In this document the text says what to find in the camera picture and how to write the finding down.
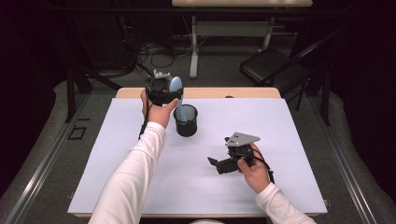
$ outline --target black wall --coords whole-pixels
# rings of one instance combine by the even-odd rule
[[[378,185],[396,202],[396,20],[391,1],[314,1],[347,8],[340,21],[309,19],[294,51],[340,29],[331,89],[344,101],[352,142]]]
[[[112,0],[59,0],[53,1],[58,7],[113,8]],[[130,66],[124,36],[119,18],[115,15],[74,14],[61,25],[76,34],[79,44],[88,54],[95,70],[123,70]]]
[[[21,8],[16,10],[4,2],[0,5],[0,195],[7,190],[40,135],[55,102],[52,86],[62,79],[59,70],[54,76],[47,76],[57,71],[58,63],[51,57],[44,60],[51,54],[50,48],[47,49],[44,36],[35,40],[35,33],[30,33],[36,27],[35,18],[20,17],[24,3],[20,4]],[[30,44],[35,45],[32,50],[28,48]],[[34,54],[34,49],[41,50],[41,54]]]

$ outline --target white long-sleeve shirt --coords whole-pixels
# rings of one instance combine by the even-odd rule
[[[154,174],[165,139],[165,128],[158,123],[149,122],[136,146],[128,152],[107,180],[92,213],[91,224],[139,223],[149,181]],[[312,218],[294,207],[272,183],[257,195],[256,202],[274,223],[315,223]]]

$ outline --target person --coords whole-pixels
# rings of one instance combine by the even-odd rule
[[[148,123],[136,145],[131,148],[125,159],[107,180],[90,219],[97,223],[139,223],[143,204],[147,195],[157,161],[165,145],[166,127],[170,114],[177,106],[178,99],[165,106],[153,105],[142,90],[143,116],[148,113]],[[261,157],[259,149],[251,144],[256,157]],[[274,223],[315,223],[314,220],[298,210],[270,182],[266,167],[262,162],[254,161],[248,166],[244,160],[237,162],[247,184],[257,193],[258,206]],[[210,223],[194,221],[193,223]]]

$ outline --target white sheet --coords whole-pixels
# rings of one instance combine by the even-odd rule
[[[144,215],[262,215],[244,177],[219,175],[207,160],[229,158],[224,137],[234,132],[260,137],[256,145],[294,205],[308,214],[327,213],[283,99],[185,99],[183,104],[197,108],[198,131],[192,137],[178,135],[171,117]],[[140,99],[113,99],[68,213],[92,213],[108,177],[137,140],[141,106]]]

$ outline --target gray floor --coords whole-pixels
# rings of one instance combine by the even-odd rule
[[[274,36],[270,45],[287,53],[292,41],[289,36]],[[257,39],[208,38],[200,46],[197,79],[189,79],[190,55],[177,57],[171,66],[159,70],[181,77],[186,87],[251,86],[252,83],[239,74],[238,67],[261,44]],[[152,57],[157,65],[172,62],[166,54]],[[150,69],[155,68],[150,58],[144,64]],[[142,87],[145,76],[145,73],[134,70],[112,80],[124,87]],[[78,94],[78,113],[67,124],[64,123],[67,116],[65,83],[55,88],[57,99],[50,118],[18,176],[0,200],[1,223],[87,223],[87,219],[66,213],[70,204],[68,195],[77,187],[115,95],[113,90],[96,80],[92,80],[92,85],[92,94]],[[394,202],[375,183],[350,142],[342,101],[332,94],[330,127],[318,117],[318,102],[319,96],[305,97],[298,112],[294,110],[296,102],[290,103],[290,113],[323,198],[330,202],[329,213],[315,217],[315,221],[394,223]],[[81,140],[68,139],[75,125],[87,128]]]

